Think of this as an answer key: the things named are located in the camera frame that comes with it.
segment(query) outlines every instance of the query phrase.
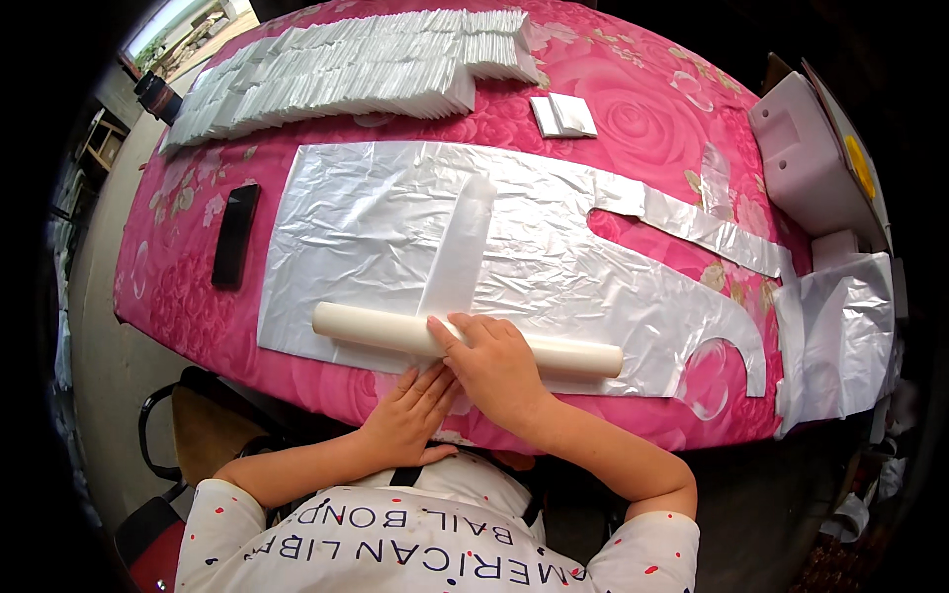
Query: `woman's left hand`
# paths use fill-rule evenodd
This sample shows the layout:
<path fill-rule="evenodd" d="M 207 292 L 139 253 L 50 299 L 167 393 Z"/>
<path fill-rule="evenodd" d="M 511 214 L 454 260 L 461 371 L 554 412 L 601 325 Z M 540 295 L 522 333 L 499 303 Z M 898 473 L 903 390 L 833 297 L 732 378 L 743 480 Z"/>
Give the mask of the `woman's left hand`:
<path fill-rule="evenodd" d="M 357 431 L 366 454 L 384 470 L 421 466 L 457 453 L 454 445 L 426 449 L 425 444 L 460 391 L 455 375 L 442 362 L 421 375 L 417 368 L 407 370 Z"/>

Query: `hand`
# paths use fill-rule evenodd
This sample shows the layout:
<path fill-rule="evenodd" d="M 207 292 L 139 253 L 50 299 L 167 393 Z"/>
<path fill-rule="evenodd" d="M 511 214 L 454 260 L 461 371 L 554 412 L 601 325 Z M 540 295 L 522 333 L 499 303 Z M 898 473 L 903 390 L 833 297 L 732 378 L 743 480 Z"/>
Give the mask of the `hand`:
<path fill-rule="evenodd" d="M 448 321 L 465 335 L 470 346 L 437 318 L 429 317 L 428 330 L 448 354 L 445 364 L 455 371 L 478 410 L 517 434 L 540 405 L 553 400 L 540 382 L 524 336 L 511 322 L 485 315 L 451 313 Z"/>
<path fill-rule="evenodd" d="M 425 448 L 461 391 L 451 369 L 441 362 L 419 375 L 410 368 L 382 398 L 357 431 L 379 470 L 414 467 L 457 453 L 454 445 Z"/>

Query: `rose pattern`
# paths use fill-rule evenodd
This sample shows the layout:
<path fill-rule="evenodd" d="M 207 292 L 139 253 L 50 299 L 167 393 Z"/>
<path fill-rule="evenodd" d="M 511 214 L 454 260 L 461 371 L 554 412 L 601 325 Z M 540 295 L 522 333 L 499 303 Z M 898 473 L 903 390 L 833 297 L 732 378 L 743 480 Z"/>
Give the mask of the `rose pattern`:
<path fill-rule="evenodd" d="M 303 120 L 230 142 L 185 148 L 172 158 L 153 154 L 142 174 L 116 266 L 116 314 L 176 352 L 216 373 L 311 411 L 360 424 L 393 384 L 390 375 L 264 350 L 256 345 L 260 287 L 279 196 L 297 146 L 321 142 L 429 139 L 485 144 L 587 164 L 639 179 L 688 203 L 701 154 L 711 141 L 729 159 L 735 223 L 791 250 L 795 269 L 810 267 L 809 238 L 773 209 L 747 110 L 755 98 L 697 54 L 655 33 L 559 0 L 333 0 L 274 19 L 230 40 L 210 60 L 287 27 L 407 10 L 518 7 L 530 13 L 530 46 L 542 82 L 477 81 L 467 117 L 413 120 L 390 114 Z M 694 79 L 690 97 L 671 85 Z M 597 139 L 542 139 L 529 98 L 547 91 L 586 99 Z M 705 111 L 712 105 L 712 111 Z M 214 246 L 228 193 L 255 179 L 261 199 L 251 229 L 240 290 L 210 284 Z M 700 448 L 770 437 L 774 385 L 782 376 L 772 294 L 778 282 L 741 269 L 709 251 L 612 213 L 594 211 L 590 229 L 662 261 L 696 282 L 734 297 L 758 328 L 767 358 L 767 393 L 745 398 L 740 354 L 726 343 L 701 344 L 674 398 L 561 396 L 668 449 Z M 139 255 L 147 242 L 147 253 Z M 479 446 L 532 453 L 525 443 L 459 405 L 441 435 Z"/>

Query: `phone screen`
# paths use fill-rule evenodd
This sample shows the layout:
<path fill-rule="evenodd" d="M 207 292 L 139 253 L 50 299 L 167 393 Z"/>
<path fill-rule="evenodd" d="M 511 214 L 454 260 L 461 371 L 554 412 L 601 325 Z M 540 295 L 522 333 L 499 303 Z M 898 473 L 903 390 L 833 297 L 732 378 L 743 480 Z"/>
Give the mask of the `phone screen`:
<path fill-rule="evenodd" d="M 240 288 L 244 275 L 244 259 L 247 243 L 251 238 L 253 214 L 257 210 L 259 185 L 245 185 L 231 191 L 221 232 L 217 236 L 217 251 L 214 254 L 214 271 L 211 284 L 220 288 Z"/>

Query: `white t-shirt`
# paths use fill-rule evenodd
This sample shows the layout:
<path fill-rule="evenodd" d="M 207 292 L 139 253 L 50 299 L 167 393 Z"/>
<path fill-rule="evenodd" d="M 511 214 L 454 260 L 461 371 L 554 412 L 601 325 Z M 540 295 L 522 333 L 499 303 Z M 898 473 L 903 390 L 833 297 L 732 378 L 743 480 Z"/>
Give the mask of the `white t-shirt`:
<path fill-rule="evenodd" d="M 198 485 L 176 591 L 596 591 L 689 593 L 698 526 L 674 512 L 627 521 L 587 566 L 545 546 L 542 518 L 520 514 L 527 491 L 487 461 L 451 455 L 414 488 L 392 471 L 321 491 L 265 530 L 246 492 Z"/>

